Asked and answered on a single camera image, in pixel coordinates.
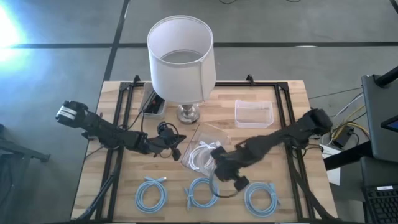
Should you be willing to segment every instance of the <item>coiled cable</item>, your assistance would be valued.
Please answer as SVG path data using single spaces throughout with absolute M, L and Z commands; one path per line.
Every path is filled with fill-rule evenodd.
M 207 176 L 210 175 L 210 171 L 215 168 L 215 163 L 210 152 L 220 146 L 220 142 L 213 142 L 211 144 L 206 144 L 203 141 L 199 142 L 199 146 L 196 147 L 189 155 L 188 164 L 195 170 L 200 171 L 202 174 Z
M 188 200 L 187 209 L 188 210 L 191 208 L 191 204 L 193 204 L 194 206 L 196 206 L 198 208 L 209 208 L 209 207 L 213 206 L 218 200 L 217 196 L 212 195 L 211 200 L 208 203 L 206 203 L 204 205 L 198 203 L 193 196 L 195 188 L 197 187 L 198 184 L 209 184 L 209 178 L 205 178 L 205 177 L 196 178 L 195 180 L 192 181 L 191 186 L 189 187 L 189 190 L 187 188 L 184 188 L 184 191 L 185 191 L 186 195 L 188 196 L 188 198 L 187 198 L 187 200 Z M 217 191 L 217 193 L 219 192 L 218 186 L 216 184 L 214 185 L 214 189 Z
M 269 205 L 268 208 L 264 210 L 260 210 L 256 208 L 252 202 L 251 202 L 251 196 L 256 190 L 265 190 L 266 192 L 269 193 L 271 197 L 271 204 Z M 278 201 L 278 196 L 276 195 L 275 192 L 275 186 L 274 184 L 264 184 L 261 182 L 256 182 L 251 184 L 245 191 L 244 191 L 244 204 L 246 208 L 255 216 L 257 217 L 268 217 L 272 215 L 275 210 L 276 206 L 279 204 Z
M 145 180 L 146 181 L 144 183 L 142 183 L 137 189 L 136 207 L 138 210 L 140 210 L 144 213 L 158 212 L 167 201 L 166 188 L 161 184 L 163 181 L 166 180 L 166 177 L 162 177 L 157 180 L 155 180 L 151 177 L 145 177 Z M 145 194 L 145 191 L 148 189 L 148 187 L 153 186 L 153 185 L 156 186 L 160 191 L 160 200 L 153 207 L 147 207 L 144 205 L 144 194 Z

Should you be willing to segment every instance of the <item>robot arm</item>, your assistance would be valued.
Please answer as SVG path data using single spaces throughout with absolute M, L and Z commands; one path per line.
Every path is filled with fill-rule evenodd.
M 223 182 L 234 180 L 234 186 L 239 192 L 249 184 L 245 176 L 239 176 L 240 168 L 262 160 L 272 147 L 280 143 L 304 148 L 307 146 L 310 136 L 326 134 L 332 126 L 333 123 L 322 109 L 312 109 L 296 123 L 284 129 L 267 136 L 251 137 L 235 145 L 235 151 L 226 152 L 222 147 L 213 150 L 211 156 L 216 161 L 214 174 Z
M 171 148 L 175 161 L 180 159 L 181 153 L 177 149 L 186 136 L 175 134 L 167 123 L 160 123 L 157 127 L 158 136 L 148 138 L 148 134 L 140 131 L 128 131 L 118 128 L 96 113 L 88 111 L 88 107 L 76 101 L 65 101 L 58 111 L 57 121 L 71 128 L 85 130 L 81 135 L 98 137 L 99 142 L 108 149 L 125 147 L 141 154 L 160 154 L 164 149 Z

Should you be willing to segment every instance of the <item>concrete floor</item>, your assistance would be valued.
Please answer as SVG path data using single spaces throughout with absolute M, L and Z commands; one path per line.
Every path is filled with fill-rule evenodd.
M 112 43 L 122 5 L 123 0 L 0 1 L 0 24 L 8 29 L 0 34 L 0 46 Z M 216 42 L 398 41 L 398 14 L 388 0 L 238 0 L 228 6 L 217 0 L 132 0 L 120 42 L 145 42 L 155 22 L 175 14 L 204 20 Z M 14 223 L 69 219 L 87 141 L 54 116 L 63 100 L 95 110 L 110 52 L 0 49 L 0 123 L 15 142 L 52 155 L 46 164 L 32 161 Z M 329 94 L 360 87 L 362 75 L 395 67 L 398 47 L 217 48 L 215 55 L 218 80 L 242 80 L 247 74 L 304 80 L 311 106 L 334 115 L 360 90 Z M 119 49 L 110 80 L 134 75 L 150 80 L 146 49 Z M 366 118 L 358 122 L 366 126 Z M 360 212 L 344 207 L 355 211 L 358 205 L 345 199 L 336 199 L 339 216 L 360 221 Z

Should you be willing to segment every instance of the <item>keyboard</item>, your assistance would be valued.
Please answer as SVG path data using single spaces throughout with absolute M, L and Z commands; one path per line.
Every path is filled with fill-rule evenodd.
M 398 185 L 366 187 L 363 194 L 373 223 L 398 223 Z

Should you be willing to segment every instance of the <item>lamp base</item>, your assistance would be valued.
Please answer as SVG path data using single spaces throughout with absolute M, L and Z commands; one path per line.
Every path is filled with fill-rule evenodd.
M 177 118 L 183 124 L 193 124 L 200 118 L 200 110 L 198 104 L 179 105 L 177 107 Z

